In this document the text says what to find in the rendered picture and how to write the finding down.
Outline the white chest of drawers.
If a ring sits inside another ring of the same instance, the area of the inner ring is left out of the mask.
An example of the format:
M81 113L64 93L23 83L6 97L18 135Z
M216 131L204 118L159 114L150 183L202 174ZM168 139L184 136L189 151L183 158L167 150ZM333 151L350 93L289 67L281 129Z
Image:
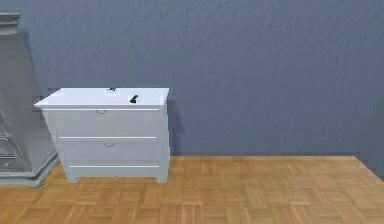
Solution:
M35 104L44 116L67 181L153 177L170 164L167 88L61 88ZM137 103L129 102L138 95Z

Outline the grey tall cupboard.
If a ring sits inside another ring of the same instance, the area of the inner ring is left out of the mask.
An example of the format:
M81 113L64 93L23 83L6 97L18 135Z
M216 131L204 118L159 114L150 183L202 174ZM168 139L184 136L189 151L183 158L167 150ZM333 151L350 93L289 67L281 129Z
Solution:
M59 163L43 114L42 92L18 28L0 13L0 186L41 187Z

